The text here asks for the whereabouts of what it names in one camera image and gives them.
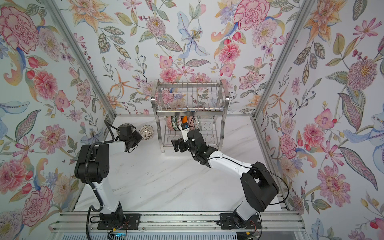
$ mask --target wall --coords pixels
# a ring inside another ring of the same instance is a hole
[[[300,7],[300,0],[56,3],[118,114],[152,113],[149,97],[157,79],[220,78],[228,82],[229,113],[251,113]],[[169,104],[185,106],[186,98]]]
[[[314,240],[384,239],[382,9],[317,0],[257,118]]]
[[[45,239],[78,193],[81,146],[110,117],[44,6],[0,7],[0,239]]]

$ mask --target two-tier dish rack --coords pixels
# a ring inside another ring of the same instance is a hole
[[[161,83],[157,80],[152,89],[151,103],[161,152],[164,152],[164,147],[172,147],[172,139],[182,137],[181,131],[167,127],[167,117],[181,116],[192,116],[194,125],[200,129],[207,145],[221,150],[229,100],[225,80],[209,83]],[[220,116],[220,137],[218,137],[216,119]],[[162,136],[161,119],[165,120],[164,136]]]

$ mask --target wallpaper wall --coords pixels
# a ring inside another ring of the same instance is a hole
[[[153,83],[224,79],[228,113],[251,113],[300,0],[57,0],[118,114],[152,113]],[[164,94],[184,107],[178,89]],[[198,105],[216,99],[195,99]]]
[[[39,1],[0,11],[0,239],[45,239],[79,190],[81,146],[111,119]]]
[[[313,240],[384,239],[383,9],[317,0],[257,118]]]

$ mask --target dish rack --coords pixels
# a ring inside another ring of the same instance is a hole
[[[161,152],[164,147],[172,147],[171,140],[182,137],[181,131],[167,126],[167,117],[177,122],[182,116],[188,117],[188,123],[194,121],[200,129],[207,145],[221,150],[224,140],[224,124],[229,105],[227,82],[210,83],[154,83],[151,104],[156,118],[157,136]],[[220,137],[217,135],[216,120],[221,116]],[[164,120],[164,137],[161,128]]]

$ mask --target orange flower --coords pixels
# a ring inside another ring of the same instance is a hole
[[[304,28],[310,28],[310,38],[307,44],[317,35],[328,44],[331,44],[330,26],[341,22],[339,11],[344,7],[345,0],[318,0],[317,9],[311,13],[311,18],[304,25]]]
[[[105,4],[99,0],[67,0],[70,4],[69,10],[73,12],[73,23],[75,26],[81,22],[88,23],[93,27],[95,33],[98,33],[99,22],[112,23],[116,22],[108,14],[103,13],[109,4]]]
[[[259,103],[260,95],[253,95],[253,98],[249,100],[251,103],[247,104],[246,107],[256,107]]]

